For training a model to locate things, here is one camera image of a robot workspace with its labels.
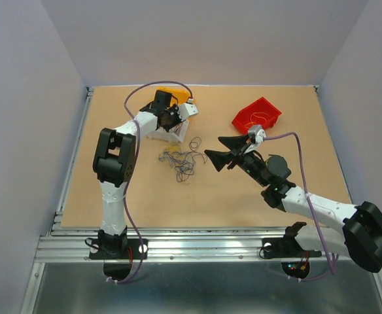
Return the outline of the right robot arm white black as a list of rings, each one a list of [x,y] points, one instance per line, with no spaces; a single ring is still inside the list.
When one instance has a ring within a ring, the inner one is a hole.
[[[206,150],[217,171],[239,167],[260,186],[261,195],[272,208],[310,218],[314,225],[295,222],[282,237],[271,238],[260,249],[260,257],[301,258],[325,255],[333,266],[338,255],[347,256],[371,273],[382,269],[382,212],[365,201],[360,205],[341,203],[312,194],[305,186],[289,181],[291,171],[280,155],[267,159],[257,151],[260,135],[219,137],[228,151]]]

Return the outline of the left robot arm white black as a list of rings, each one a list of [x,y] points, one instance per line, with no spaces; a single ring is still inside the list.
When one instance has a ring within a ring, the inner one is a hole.
[[[160,128],[169,131],[181,122],[178,98],[157,90],[154,99],[128,122],[100,131],[92,167],[101,187],[103,221],[97,239],[90,243],[91,258],[118,259],[127,254],[126,189],[140,142]]]

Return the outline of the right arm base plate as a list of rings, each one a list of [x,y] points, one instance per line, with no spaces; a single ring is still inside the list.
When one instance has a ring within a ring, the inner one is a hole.
[[[301,246],[292,237],[269,237],[264,238],[261,246],[261,256],[266,259],[272,258],[318,258],[322,256],[320,251],[302,249]]]

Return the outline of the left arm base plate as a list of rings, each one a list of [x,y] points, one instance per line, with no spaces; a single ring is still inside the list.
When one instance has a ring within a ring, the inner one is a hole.
[[[98,239],[87,237],[85,244],[89,248],[90,260],[140,260],[147,259],[148,240],[130,238],[121,244],[102,244]]]

